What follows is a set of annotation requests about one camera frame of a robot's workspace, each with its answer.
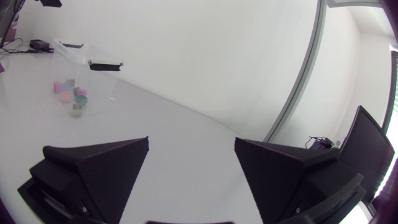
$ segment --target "white table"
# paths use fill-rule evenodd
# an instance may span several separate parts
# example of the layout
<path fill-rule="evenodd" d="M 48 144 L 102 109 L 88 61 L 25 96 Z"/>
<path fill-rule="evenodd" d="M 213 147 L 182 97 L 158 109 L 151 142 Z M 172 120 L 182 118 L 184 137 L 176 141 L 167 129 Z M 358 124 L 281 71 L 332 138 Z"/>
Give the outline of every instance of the white table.
<path fill-rule="evenodd" d="M 44 158 L 43 146 L 145 136 L 149 153 L 121 223 L 262 223 L 234 153 L 236 134 L 224 126 L 122 81 L 109 110 L 73 118 L 53 97 L 50 54 L 10 55 L 1 63 L 0 197 L 16 223 L 40 223 L 17 188 Z"/>

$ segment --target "black monitor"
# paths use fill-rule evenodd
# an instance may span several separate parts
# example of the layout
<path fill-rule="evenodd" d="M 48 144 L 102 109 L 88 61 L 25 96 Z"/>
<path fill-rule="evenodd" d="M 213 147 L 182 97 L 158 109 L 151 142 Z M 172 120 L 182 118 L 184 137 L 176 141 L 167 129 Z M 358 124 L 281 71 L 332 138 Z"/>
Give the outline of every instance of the black monitor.
<path fill-rule="evenodd" d="M 366 194 L 362 201 L 368 205 L 394 157 L 394 149 L 377 122 L 358 106 L 351 129 L 341 146 L 339 160 L 363 175 L 361 186 Z"/>
<path fill-rule="evenodd" d="M 119 223 L 149 150 L 148 138 L 94 146 L 45 146 L 18 192 L 44 222 Z"/>
<path fill-rule="evenodd" d="M 15 15 L 21 9 L 24 2 L 25 0 L 0 1 L 0 49 L 4 45 L 4 40 Z"/>
<path fill-rule="evenodd" d="M 363 177 L 338 161 L 338 149 L 236 138 L 235 152 L 264 224 L 338 223 L 363 196 Z"/>

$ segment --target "toy block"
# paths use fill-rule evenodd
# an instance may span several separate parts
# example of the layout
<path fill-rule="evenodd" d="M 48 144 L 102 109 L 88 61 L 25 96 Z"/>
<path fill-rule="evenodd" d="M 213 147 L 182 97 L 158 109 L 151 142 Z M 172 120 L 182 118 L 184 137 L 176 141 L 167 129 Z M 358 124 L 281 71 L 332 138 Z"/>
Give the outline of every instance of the toy block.
<path fill-rule="evenodd" d="M 68 91 L 68 90 L 69 90 L 69 83 L 62 83 L 61 91 Z"/>
<path fill-rule="evenodd" d="M 54 82 L 54 93 L 60 93 L 61 92 L 61 84 L 58 81 Z"/>
<path fill-rule="evenodd" d="M 77 89 L 76 93 L 77 93 L 77 95 L 87 96 L 87 91 L 84 89 L 81 89 L 81 88 Z"/>
<path fill-rule="evenodd" d="M 76 96 L 76 103 L 79 103 L 81 105 L 85 105 L 87 103 L 87 97 L 83 95 L 77 95 Z"/>
<path fill-rule="evenodd" d="M 78 103 L 73 104 L 72 115 L 81 116 L 82 114 L 83 114 L 83 106 Z"/>
<path fill-rule="evenodd" d="M 79 89 L 79 87 L 74 87 L 73 88 L 73 96 L 77 96 L 77 90 Z"/>
<path fill-rule="evenodd" d="M 72 99 L 72 94 L 70 94 L 70 92 L 68 91 L 62 92 L 62 98 L 61 98 L 62 102 L 69 102 L 71 99 Z"/>
<path fill-rule="evenodd" d="M 71 79 L 71 80 L 66 80 L 66 82 L 70 88 L 75 87 L 75 80 Z"/>

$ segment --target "white ceiling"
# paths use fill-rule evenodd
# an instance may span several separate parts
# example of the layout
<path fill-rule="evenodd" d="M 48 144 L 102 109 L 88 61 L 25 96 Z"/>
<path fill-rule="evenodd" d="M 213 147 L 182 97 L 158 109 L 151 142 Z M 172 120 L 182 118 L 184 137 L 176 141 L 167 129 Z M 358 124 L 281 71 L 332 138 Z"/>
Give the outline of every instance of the white ceiling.
<path fill-rule="evenodd" d="M 355 6 L 349 7 L 349 10 L 362 33 L 394 37 L 390 22 L 382 8 Z"/>

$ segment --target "transparent plastic bin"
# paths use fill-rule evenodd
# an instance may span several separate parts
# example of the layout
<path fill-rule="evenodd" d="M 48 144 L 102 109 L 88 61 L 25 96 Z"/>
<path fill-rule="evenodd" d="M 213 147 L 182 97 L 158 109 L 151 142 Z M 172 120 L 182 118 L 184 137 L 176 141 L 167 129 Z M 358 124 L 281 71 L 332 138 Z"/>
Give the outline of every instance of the transparent plastic bin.
<path fill-rule="evenodd" d="M 52 45 L 53 91 L 68 113 L 88 116 L 105 111 L 121 60 L 89 44 L 54 40 Z"/>

